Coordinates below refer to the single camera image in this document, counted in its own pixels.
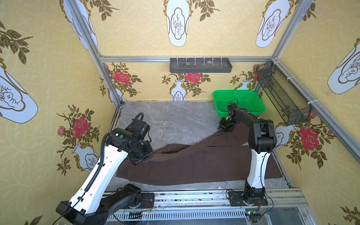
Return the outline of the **dark brown long pants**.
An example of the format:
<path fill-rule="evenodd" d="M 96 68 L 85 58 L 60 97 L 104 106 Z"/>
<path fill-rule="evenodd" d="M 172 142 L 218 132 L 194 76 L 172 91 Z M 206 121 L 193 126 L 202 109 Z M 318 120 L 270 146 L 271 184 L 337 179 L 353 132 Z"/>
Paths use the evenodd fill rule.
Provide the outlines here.
<path fill-rule="evenodd" d="M 125 159 L 116 177 L 158 186 L 246 180 L 251 164 L 248 134 L 246 125 L 237 124 L 232 132 L 218 131 L 194 145 L 169 144 L 138 165 Z"/>

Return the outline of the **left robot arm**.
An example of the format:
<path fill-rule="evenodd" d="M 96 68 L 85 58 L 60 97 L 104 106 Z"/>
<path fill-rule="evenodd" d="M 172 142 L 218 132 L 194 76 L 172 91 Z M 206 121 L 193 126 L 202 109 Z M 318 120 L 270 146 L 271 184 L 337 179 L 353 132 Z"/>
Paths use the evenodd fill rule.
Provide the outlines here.
<path fill-rule="evenodd" d="M 145 139 L 150 126 L 143 117 L 140 112 L 125 129 L 116 128 L 104 135 L 94 169 L 77 193 L 57 206 L 56 212 L 61 218 L 73 225 L 104 225 L 119 209 L 141 204 L 141 189 L 132 184 L 110 196 L 103 194 L 125 159 L 137 165 L 153 153 L 152 140 Z"/>

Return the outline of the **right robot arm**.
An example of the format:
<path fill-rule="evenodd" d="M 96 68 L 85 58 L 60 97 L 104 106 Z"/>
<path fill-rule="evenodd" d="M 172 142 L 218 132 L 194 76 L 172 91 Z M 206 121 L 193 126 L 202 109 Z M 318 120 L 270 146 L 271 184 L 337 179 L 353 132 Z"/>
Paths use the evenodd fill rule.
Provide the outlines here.
<path fill-rule="evenodd" d="M 236 124 L 243 123 L 249 130 L 248 145 L 251 149 L 251 164 L 241 199 L 248 206 L 254 205 L 265 198 L 266 167 L 277 144 L 274 124 L 272 120 L 253 115 L 235 103 L 230 103 L 227 109 L 228 116 L 221 119 L 220 129 L 231 132 Z"/>

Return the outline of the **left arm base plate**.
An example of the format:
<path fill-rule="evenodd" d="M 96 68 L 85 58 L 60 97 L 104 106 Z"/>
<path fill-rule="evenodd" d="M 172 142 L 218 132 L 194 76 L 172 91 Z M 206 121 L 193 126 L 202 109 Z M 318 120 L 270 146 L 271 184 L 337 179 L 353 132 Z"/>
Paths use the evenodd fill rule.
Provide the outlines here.
<path fill-rule="evenodd" d="M 152 209 L 155 203 L 154 193 L 141 193 L 135 196 L 134 202 L 131 204 L 133 209 Z"/>

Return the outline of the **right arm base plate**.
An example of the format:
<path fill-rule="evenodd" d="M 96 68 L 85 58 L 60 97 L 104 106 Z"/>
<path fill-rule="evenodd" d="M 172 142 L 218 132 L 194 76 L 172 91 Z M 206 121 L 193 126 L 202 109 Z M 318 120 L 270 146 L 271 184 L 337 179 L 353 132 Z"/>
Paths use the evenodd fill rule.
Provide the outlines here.
<path fill-rule="evenodd" d="M 250 196 L 243 191 L 227 190 L 226 198 L 231 206 L 268 206 L 268 200 L 265 196 Z"/>

